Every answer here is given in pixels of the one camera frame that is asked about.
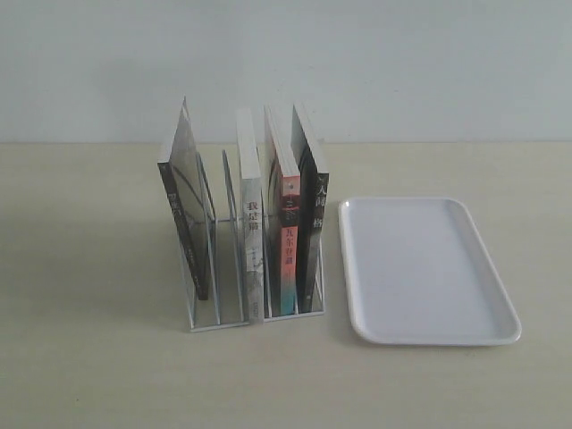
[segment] book stand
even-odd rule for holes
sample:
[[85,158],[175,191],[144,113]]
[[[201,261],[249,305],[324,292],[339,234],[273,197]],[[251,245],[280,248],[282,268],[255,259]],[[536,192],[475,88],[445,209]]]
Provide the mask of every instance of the book stand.
[[[199,178],[201,182],[200,197],[205,211],[206,223],[194,225],[205,228],[207,246],[204,251],[210,261],[208,300],[197,299],[195,285],[189,271],[189,265],[180,247],[181,277],[187,296],[187,309],[191,332],[209,331],[213,329],[230,328],[249,324],[246,288],[244,285],[243,255],[244,243],[241,239],[241,216],[237,212],[236,200],[232,186],[231,170],[226,151],[223,150],[223,169],[226,195],[229,206],[229,216],[219,218],[215,211],[211,190],[208,186],[203,160],[197,153]],[[272,290],[268,274],[268,261],[271,249],[268,246],[267,215],[263,220],[263,247],[265,264],[265,322],[291,319],[296,317],[322,315],[325,311],[324,266],[322,259],[322,246],[319,249],[318,267],[315,277],[315,293],[312,311],[300,313],[298,300],[295,300],[293,315],[273,315],[271,303]]]

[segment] black book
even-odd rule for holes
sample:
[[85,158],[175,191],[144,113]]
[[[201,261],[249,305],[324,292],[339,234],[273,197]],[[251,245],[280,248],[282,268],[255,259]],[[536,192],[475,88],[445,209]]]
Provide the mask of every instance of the black book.
[[320,235],[330,174],[306,108],[294,105],[292,151],[300,171],[300,209],[296,264],[296,292],[300,313],[312,311]]
[[162,145],[157,165],[197,298],[208,299],[210,270],[206,225],[214,219],[205,210],[208,205],[203,204],[197,146],[190,128],[186,99],[183,100],[174,138]]

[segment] table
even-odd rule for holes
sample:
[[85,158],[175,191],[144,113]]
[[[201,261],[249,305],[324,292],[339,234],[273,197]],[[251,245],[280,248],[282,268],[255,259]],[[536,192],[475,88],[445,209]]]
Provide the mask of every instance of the table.
[[[209,173],[221,147],[200,150]],[[158,146],[1,145],[2,427],[572,427],[572,145],[325,152],[326,314],[188,333]],[[224,200],[223,176],[209,180]],[[355,195],[466,203],[521,340],[481,349],[360,340],[337,215]]]

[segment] white book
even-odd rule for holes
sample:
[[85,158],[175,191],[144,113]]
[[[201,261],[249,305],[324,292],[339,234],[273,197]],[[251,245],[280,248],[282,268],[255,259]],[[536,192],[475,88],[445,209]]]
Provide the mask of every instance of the white book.
[[265,318],[262,175],[249,109],[237,111],[236,131],[239,146],[244,285],[247,291],[248,319],[251,323],[257,323],[263,322]]

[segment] white tray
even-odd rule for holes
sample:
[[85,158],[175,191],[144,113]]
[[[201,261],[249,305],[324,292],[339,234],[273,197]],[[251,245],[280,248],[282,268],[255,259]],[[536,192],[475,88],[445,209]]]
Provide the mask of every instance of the white tray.
[[349,314],[374,343],[512,343],[521,326],[467,209],[447,198],[340,204]]

